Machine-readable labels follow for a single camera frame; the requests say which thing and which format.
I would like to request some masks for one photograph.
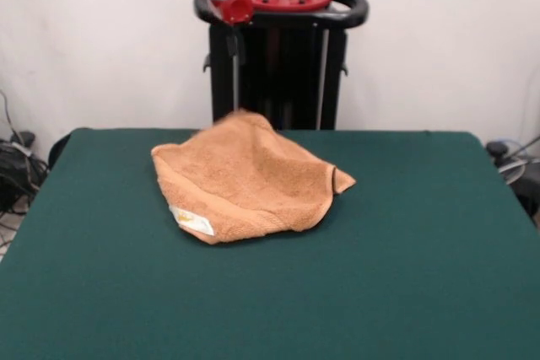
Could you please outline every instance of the towel label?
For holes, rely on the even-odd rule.
[[[201,217],[193,212],[182,210],[181,208],[175,206],[169,206],[169,209],[172,212],[172,215],[175,216],[175,220],[182,227],[190,228],[194,231],[198,231],[202,234],[210,236],[215,235],[212,225],[210,225],[210,221],[208,221],[205,217]]]

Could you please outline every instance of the towel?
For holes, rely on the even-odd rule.
[[[355,183],[245,111],[152,157],[178,225],[208,244],[313,228]]]

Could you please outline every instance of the black stand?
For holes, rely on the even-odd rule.
[[[334,129],[346,29],[367,18],[365,0],[334,0],[347,12],[256,13],[232,29],[195,0],[210,25],[213,119],[238,108],[265,115],[276,129]]]

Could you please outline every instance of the white wall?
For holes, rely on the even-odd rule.
[[[370,3],[339,127],[540,132],[540,0]],[[192,0],[0,0],[0,87],[42,153],[78,126],[209,125],[207,53]]]

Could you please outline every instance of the red knob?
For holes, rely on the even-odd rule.
[[[252,0],[224,0],[218,7],[227,24],[247,23],[253,17]]]

